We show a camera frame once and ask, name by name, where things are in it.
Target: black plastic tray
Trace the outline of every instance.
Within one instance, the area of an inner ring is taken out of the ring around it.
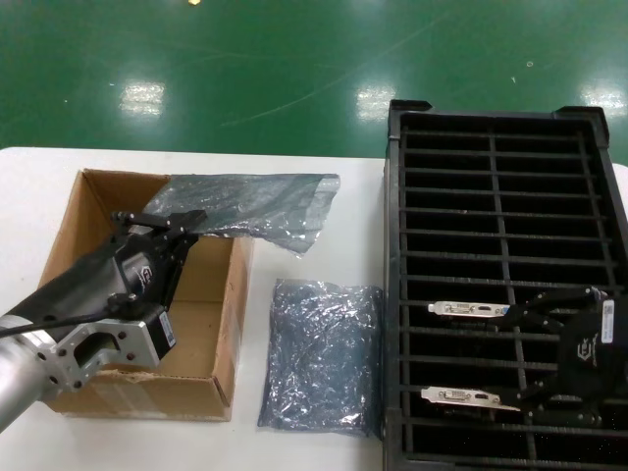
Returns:
[[[393,101],[389,132],[386,469],[628,469],[628,398],[606,402],[594,430],[518,412],[465,420],[419,393],[522,388],[556,368],[557,336],[452,325],[430,302],[626,290],[628,225],[602,109],[448,113]]]

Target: green epoxy floor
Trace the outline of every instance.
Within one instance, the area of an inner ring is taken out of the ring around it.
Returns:
[[[626,0],[0,3],[0,148],[384,157],[388,102],[603,106],[628,163]]]

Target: table surface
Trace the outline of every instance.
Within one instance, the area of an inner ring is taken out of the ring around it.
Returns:
[[[0,436],[3,471],[380,470],[376,440],[256,427],[275,280],[382,285],[383,168],[376,159],[10,148],[0,151],[0,312],[37,286],[78,170],[338,173],[325,229],[302,258],[255,242],[230,423],[66,419],[35,404]],[[346,215],[350,214],[350,223]]]
[[[384,157],[388,102],[602,106],[628,163],[626,0],[0,2],[0,148]]]

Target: white table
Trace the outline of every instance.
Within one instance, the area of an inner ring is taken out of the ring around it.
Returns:
[[[277,278],[382,285],[383,160],[9,148],[0,151],[0,313],[37,286],[83,168],[155,174],[337,173],[325,229],[302,259],[255,243],[230,423],[66,419],[35,404],[0,435],[2,471],[379,470],[376,440],[256,427]]]

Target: crate slot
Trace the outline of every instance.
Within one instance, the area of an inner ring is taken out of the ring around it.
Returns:
[[[422,154],[403,156],[405,168],[418,169],[450,169],[450,170],[490,170],[491,161],[488,156],[465,156],[446,154]]]
[[[584,237],[595,237],[599,234],[593,219],[505,217],[504,223],[506,231],[513,234]]]
[[[591,201],[586,198],[505,195],[500,199],[503,212],[593,216]]]
[[[408,299],[508,303],[506,287],[408,281]]]
[[[470,120],[459,116],[438,116],[406,114],[400,118],[400,125],[404,132],[446,131],[446,132],[486,132],[491,125],[489,119]]]
[[[408,208],[495,211],[495,201],[491,195],[455,192],[407,191],[405,193],[405,206]]]
[[[519,134],[522,137],[540,134],[558,139],[576,139],[576,132],[585,129],[581,122],[535,119],[528,116],[499,117],[492,123],[496,133]]]
[[[524,257],[603,260],[602,244],[595,241],[510,238],[508,253]]]
[[[438,327],[423,327],[423,326],[409,326],[408,328],[401,327],[403,332],[420,334],[432,337],[444,337],[444,338],[465,338],[465,339],[478,339],[478,340],[526,340],[529,342],[556,342],[558,336],[554,334],[531,334],[524,332],[508,332],[508,331],[495,331],[492,328],[485,325],[482,321],[469,320],[469,326],[473,326],[473,329],[466,329],[460,327],[459,323],[453,321],[448,322],[447,325],[443,324]]]
[[[466,231],[472,233],[493,233],[498,231],[497,219],[491,216],[464,213],[405,212],[405,226],[408,229],[431,231]]]
[[[408,255],[406,257],[408,275],[436,277],[468,277],[499,280],[502,276],[501,264],[495,261],[449,260]]]
[[[587,286],[609,284],[605,267],[510,263],[509,268],[510,279],[521,282],[569,283]]]
[[[436,363],[408,363],[410,385],[481,390],[489,386],[518,388],[516,369],[472,368]]]
[[[499,189],[502,191],[588,194],[587,181],[580,177],[568,179],[565,176],[563,178],[499,176],[498,181]]]
[[[409,351],[402,352],[410,355],[438,355],[469,356],[480,358],[494,358],[500,360],[516,360],[514,342],[511,339],[473,339],[457,338],[456,342],[443,341],[441,336],[426,336],[421,334],[409,335]]]
[[[568,455],[576,462],[626,465],[625,438],[535,434],[535,442],[539,459],[561,460]]]
[[[491,189],[491,177],[405,172],[405,186],[424,188]]]
[[[464,241],[459,235],[406,234],[408,250],[432,250],[451,253],[485,253],[500,255],[501,242],[498,238],[467,237]]]
[[[436,454],[525,458],[527,447],[522,433],[483,432],[413,426],[413,449]]]
[[[583,463],[583,462],[570,462],[570,461],[546,461],[537,459],[510,459],[510,458],[497,458],[492,456],[462,456],[462,455],[450,455],[450,454],[434,454],[434,453],[408,453],[407,458],[410,460],[416,460],[416,463],[412,463],[417,466],[417,469],[422,469],[426,461],[430,462],[443,462],[451,463],[455,465],[464,465],[460,469],[490,469],[494,470],[530,470],[530,469],[568,469],[579,471],[626,471],[626,467],[623,465],[605,465],[600,468],[597,463]]]
[[[556,154],[577,154],[580,152],[577,140],[546,138],[497,138],[496,151],[543,152]]]
[[[424,134],[406,135],[406,145],[413,149],[439,150],[489,150],[489,140],[485,137],[456,137],[450,135]]]
[[[582,174],[582,160],[565,159],[531,159],[526,157],[497,156],[497,169],[505,172],[543,172],[548,174]]]
[[[412,397],[409,398],[410,406],[412,405]],[[416,425],[424,425],[428,427],[448,427],[453,426],[455,428],[461,428],[466,430],[475,430],[477,432],[484,431],[503,431],[503,432],[533,432],[538,434],[545,435],[563,435],[569,434],[574,436],[581,437],[614,437],[614,438],[628,438],[628,431],[624,430],[610,430],[608,428],[604,429],[586,429],[580,427],[556,427],[551,425],[537,425],[537,424],[524,424],[521,420],[516,420],[517,415],[518,418],[521,418],[521,414],[516,414],[511,411],[498,410],[496,411],[496,416],[499,416],[499,423],[497,420],[494,422],[493,420],[485,420],[482,422],[479,421],[462,421],[462,420],[440,420],[439,417],[443,418],[442,414],[434,413],[434,408],[429,410],[428,407],[422,407],[423,404],[417,404],[417,409],[420,407],[420,410],[426,414],[429,414],[429,417],[408,417],[403,419],[404,424],[416,424]],[[555,410],[556,407],[549,407],[551,410]],[[565,407],[558,407],[558,409],[567,410]],[[578,410],[578,405],[571,407],[570,410]]]
[[[471,369],[485,368],[485,369],[506,369],[506,370],[529,370],[529,371],[542,371],[547,373],[556,372],[555,363],[539,363],[539,362],[526,362],[526,361],[512,361],[512,360],[500,360],[493,358],[459,358],[455,356],[435,356],[435,355],[408,355],[401,356],[401,361],[409,361],[412,363],[435,363],[439,365],[457,365],[465,366]]]

